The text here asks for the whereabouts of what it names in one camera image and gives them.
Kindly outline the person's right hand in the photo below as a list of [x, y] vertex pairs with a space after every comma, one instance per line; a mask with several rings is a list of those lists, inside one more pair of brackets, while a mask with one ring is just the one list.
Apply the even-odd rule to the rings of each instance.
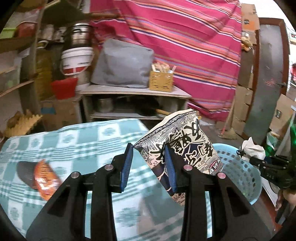
[[291, 189], [284, 189], [284, 190], [279, 190], [278, 195], [277, 195], [277, 201], [276, 201], [276, 206], [275, 206], [275, 211], [278, 211], [281, 206], [283, 201], [286, 200], [291, 206], [291, 210], [295, 208], [296, 205], [296, 191], [291, 190]]

